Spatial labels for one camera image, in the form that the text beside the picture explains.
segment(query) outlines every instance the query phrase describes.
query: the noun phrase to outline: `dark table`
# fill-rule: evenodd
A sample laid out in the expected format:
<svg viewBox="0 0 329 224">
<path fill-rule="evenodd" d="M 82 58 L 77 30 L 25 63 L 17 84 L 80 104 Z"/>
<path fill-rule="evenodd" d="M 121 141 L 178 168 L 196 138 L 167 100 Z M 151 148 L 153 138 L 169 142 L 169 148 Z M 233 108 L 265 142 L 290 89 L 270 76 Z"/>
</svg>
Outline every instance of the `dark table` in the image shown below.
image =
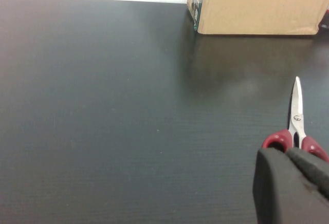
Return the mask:
<svg viewBox="0 0 329 224">
<path fill-rule="evenodd" d="M 202 36 L 184 4 L 0 0 L 1 223 L 255 223 L 301 77 L 329 151 L 329 33 Z"/>
</svg>

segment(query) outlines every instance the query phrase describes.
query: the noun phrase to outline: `black wooden desk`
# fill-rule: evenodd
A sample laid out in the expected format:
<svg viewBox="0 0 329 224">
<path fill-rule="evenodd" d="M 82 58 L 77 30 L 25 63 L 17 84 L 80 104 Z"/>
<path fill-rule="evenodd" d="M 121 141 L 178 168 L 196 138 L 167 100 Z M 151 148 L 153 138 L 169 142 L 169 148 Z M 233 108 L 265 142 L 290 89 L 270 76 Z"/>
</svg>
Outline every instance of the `black wooden desk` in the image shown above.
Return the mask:
<svg viewBox="0 0 329 224">
<path fill-rule="evenodd" d="M 0 0 L 1 223 L 255 223 L 257 149 L 329 151 L 329 34 L 195 35 L 186 5 Z"/>
</svg>

